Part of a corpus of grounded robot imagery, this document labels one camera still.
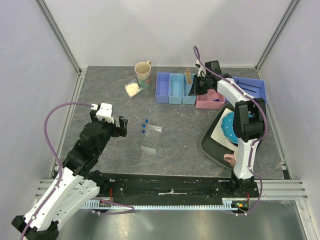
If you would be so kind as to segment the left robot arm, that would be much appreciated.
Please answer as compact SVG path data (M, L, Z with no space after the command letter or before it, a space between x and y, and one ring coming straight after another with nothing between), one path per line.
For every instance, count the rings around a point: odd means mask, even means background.
M128 120L98 119L90 112L87 123L73 149L67 154L59 173L39 202L25 215L17 215L11 224L21 232L21 239L55 240L66 222L90 199L106 196L108 182L88 179L110 138L126 137Z

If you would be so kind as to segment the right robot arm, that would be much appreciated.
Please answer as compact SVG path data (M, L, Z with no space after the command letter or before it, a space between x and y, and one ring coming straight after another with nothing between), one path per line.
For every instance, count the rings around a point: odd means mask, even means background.
M246 93L231 76L222 75L217 60L203 63L197 59L197 75L193 78L191 93L206 94L215 90L227 98L234 108L233 131L238 139L237 156L231 173L229 191L242 196L254 187L254 160L257 147L268 132L266 102Z

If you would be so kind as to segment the bag of white powder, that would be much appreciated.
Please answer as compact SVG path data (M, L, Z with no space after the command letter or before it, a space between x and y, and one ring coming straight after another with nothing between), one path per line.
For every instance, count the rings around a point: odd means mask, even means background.
M128 84L124 86L124 89L129 98L132 98L139 94L143 88L139 86L137 79L133 78Z

